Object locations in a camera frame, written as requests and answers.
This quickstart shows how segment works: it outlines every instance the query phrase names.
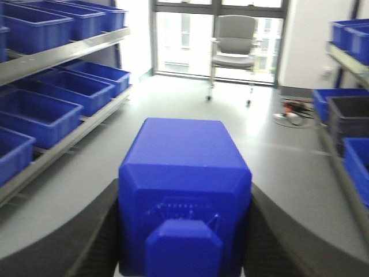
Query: storage bin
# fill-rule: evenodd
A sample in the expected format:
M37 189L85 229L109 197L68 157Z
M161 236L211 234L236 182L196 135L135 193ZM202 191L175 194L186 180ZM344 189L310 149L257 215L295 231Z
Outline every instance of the storage bin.
M10 49L33 54L70 41L72 18L11 3L3 5L5 25L11 30Z
M37 79L44 83L39 85L38 93L80 104L87 117L105 106L114 92L111 84L73 72L44 74Z
M32 161L35 138L0 127L0 187Z
M78 5L99 12L104 12L103 31L111 32L125 27L125 14L127 11L115 7L89 3L85 1L66 1L67 4Z
M67 5L62 2L39 1L26 2L22 3L22 5L60 14L61 16L72 17L74 19L71 28L72 40L87 39L101 34L102 16L105 15L103 12Z
M0 62L6 62L7 61L6 37L7 37L8 32L9 32L9 28L0 27Z
M364 205L369 208L369 138L345 138L344 166Z
M331 97L328 130L338 146L344 137L369 137L369 96Z
M82 61L66 66L65 69L114 85L113 97L118 96L129 87L131 73L118 68Z
M352 44L349 54L364 65L369 65L369 25L349 28L352 33Z
M329 88L329 89L313 89L314 108L318 113L322 122L327 123L329 109L329 97L343 96L369 96L369 91L364 88Z
M0 96L0 125L49 149L80 124L82 106L17 89Z
M347 51L351 46L351 37L346 27L360 25L369 25L369 18L332 22L332 43L338 48Z
M240 276L250 199L250 170L220 121L148 118L119 168L121 274L144 275L145 241L175 219L203 221L223 243L218 276Z

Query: metal shelf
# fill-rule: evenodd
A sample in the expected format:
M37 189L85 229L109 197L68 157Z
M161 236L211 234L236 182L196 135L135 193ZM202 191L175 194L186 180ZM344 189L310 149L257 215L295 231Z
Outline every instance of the metal shelf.
M328 43L328 54L340 63L345 70L350 71L358 82L365 88L369 89L369 67L363 65L358 60L347 54L346 51L339 49L337 46Z
M72 146L79 142L97 125L102 123L114 111L116 111L129 96L129 90L114 98L101 110L91 117L85 118L84 122L54 147L45 150L40 157L32 162L23 171L18 173L14 178L4 184L0 188L0 208L4 206L12 197L14 197L21 189L26 187L33 179L41 174L48 166L55 162Z
M15 55L19 58L0 63L0 86L117 44L130 32L123 28L32 55Z

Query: floor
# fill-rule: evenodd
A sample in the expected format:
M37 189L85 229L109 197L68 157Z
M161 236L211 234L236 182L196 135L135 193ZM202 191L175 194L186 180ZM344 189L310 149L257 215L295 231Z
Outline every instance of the floor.
M221 120L257 184L283 210L338 248L369 259L312 120L304 128L276 124L280 95L247 85L154 76L137 84L129 101L17 197L0 209L0 258L44 237L82 210L114 178L147 117Z

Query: blue storage box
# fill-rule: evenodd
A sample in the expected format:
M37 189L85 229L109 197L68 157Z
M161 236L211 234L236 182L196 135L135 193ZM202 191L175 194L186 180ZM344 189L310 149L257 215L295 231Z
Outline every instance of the blue storage box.
M9 28L0 27L0 62L6 62L7 61L6 37L7 37L8 32L9 32Z
M80 124L82 106L17 89L0 95L0 125L49 149Z
M322 122L327 123L329 118L329 97L344 96L369 96L369 91L364 88L328 88L313 89L314 108Z
M148 237L175 219L203 221L223 243L219 276L240 276L250 199L250 170L220 121L148 118L119 168L121 273L143 276Z
M352 33L349 54L364 65L369 65L369 25L348 29Z
M360 25L369 25L368 19L354 19L332 22L333 40L332 43L342 50L349 50L351 46L351 35L347 27L354 27Z
M38 1L22 3L22 5L73 18L72 40L87 39L101 34L102 18L105 15L103 12L67 5L62 2Z
M222 248L203 221L166 220L146 240L145 276L218 277Z
M90 117L111 99L114 86L92 78L60 71L44 74L37 78L40 84L37 92L63 99L84 107L82 114Z
M0 187L32 161L35 138L0 127Z
M5 25L11 30L10 49L33 54L70 41L72 18L11 3L3 5Z
M92 62L80 62L66 66L65 69L114 85L113 97L118 96L129 87L131 73L118 68Z
M344 166L364 205L369 208L369 138L345 138Z
M111 32L125 27L125 14L127 11L115 7L89 3L85 1L66 1L65 3L78 5L87 9L104 12L103 17L103 31Z

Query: shelving unit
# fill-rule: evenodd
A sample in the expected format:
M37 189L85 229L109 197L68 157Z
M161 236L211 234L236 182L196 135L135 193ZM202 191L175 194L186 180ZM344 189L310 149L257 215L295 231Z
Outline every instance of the shelving unit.
M32 55L18 55L10 53L15 59L0 63L0 85L5 85L28 75L40 72L44 69L62 64L73 59L81 58L114 44L117 44L130 34L130 28L123 28L109 33L103 33L89 39L71 42L69 44L53 48ZM0 207L6 204L21 189L27 186L34 178L42 173L48 166L62 156L74 144L85 137L96 126L116 111L127 99L128 88L123 94L112 99L96 114L83 118L83 123L57 145L43 151L27 168L18 173L0 188Z
M327 49L328 54L337 61L344 70L351 72L363 87L369 89L369 67L364 66L362 63L348 55L345 51L342 51L331 43L328 43ZM322 139L325 148L330 153L332 168L338 176L340 185L348 202L350 203L350 206L352 207L352 212L356 217L366 244L369 247L369 211L362 204L355 186L342 164L342 158L339 156L337 148L333 144L332 139L326 130L326 125L323 124L318 117L315 117L315 121L317 123L320 138Z

